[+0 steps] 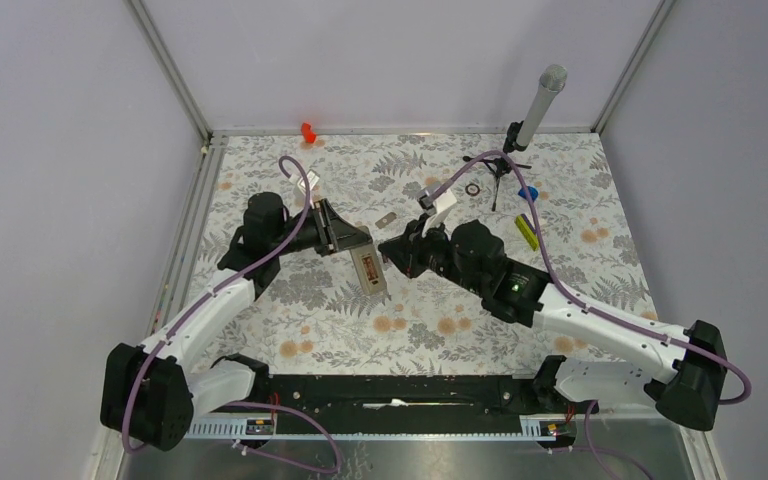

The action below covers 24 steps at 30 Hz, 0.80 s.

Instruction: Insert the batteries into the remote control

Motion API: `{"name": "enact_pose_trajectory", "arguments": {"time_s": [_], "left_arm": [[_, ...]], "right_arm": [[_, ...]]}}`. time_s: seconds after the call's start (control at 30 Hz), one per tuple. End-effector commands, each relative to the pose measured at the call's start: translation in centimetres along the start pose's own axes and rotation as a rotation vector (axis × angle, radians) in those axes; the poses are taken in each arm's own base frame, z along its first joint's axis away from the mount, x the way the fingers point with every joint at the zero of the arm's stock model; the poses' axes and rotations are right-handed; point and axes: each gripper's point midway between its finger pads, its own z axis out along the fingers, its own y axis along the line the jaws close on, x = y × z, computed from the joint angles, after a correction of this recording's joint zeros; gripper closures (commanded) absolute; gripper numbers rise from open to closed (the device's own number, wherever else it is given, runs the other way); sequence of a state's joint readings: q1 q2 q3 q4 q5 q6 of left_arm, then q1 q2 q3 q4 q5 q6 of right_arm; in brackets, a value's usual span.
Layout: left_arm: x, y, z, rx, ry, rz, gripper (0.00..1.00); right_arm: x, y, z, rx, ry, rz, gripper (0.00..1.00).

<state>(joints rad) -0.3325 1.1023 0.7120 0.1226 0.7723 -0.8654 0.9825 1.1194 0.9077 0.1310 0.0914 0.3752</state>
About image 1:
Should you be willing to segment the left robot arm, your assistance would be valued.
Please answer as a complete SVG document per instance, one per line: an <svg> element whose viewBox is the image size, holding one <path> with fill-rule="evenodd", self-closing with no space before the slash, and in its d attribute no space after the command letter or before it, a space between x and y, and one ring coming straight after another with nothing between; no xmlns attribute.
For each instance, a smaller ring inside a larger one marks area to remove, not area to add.
<svg viewBox="0 0 768 480"><path fill-rule="evenodd" d="M280 258L312 249L321 256L371 245L369 232L340 217L327 200L290 216L273 192L251 197L243 223L207 286L170 324L137 346L108 355L100 407L103 426L161 451L192 422L229 403L256 411L269 401L267 367L239 355L195 374L206 347L251 307L280 271Z"/></svg>

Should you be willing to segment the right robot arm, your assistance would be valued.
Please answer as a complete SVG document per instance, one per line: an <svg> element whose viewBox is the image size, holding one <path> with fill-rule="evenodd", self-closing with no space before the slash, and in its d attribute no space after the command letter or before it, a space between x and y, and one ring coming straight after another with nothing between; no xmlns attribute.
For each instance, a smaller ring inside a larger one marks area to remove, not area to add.
<svg viewBox="0 0 768 480"><path fill-rule="evenodd" d="M508 257L504 241L477 220L452 233L413 220L378 250L408 278L431 272L476 295L498 320L571 336L620 357L648 377L642 393L662 416L689 429L713 429L727 374L715 325L652 321L577 293Z"/></svg>

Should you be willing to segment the white remote control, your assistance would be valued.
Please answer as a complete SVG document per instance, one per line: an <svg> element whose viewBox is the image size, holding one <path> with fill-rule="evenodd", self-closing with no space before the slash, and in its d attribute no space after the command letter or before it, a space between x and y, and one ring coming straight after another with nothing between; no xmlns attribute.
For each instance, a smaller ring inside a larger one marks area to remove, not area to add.
<svg viewBox="0 0 768 480"><path fill-rule="evenodd" d="M359 285L366 295L376 295L387 291L379 252L373 243L368 243L350 250Z"/></svg>

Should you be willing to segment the grey battery compartment cover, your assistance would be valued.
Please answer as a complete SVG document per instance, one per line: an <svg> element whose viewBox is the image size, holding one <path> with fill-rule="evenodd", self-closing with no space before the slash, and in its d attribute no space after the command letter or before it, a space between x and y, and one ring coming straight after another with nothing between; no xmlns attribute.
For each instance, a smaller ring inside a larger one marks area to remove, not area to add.
<svg viewBox="0 0 768 480"><path fill-rule="evenodd" d="M378 229L385 229L397 220L398 216L395 212L388 212L375 222L375 226Z"/></svg>

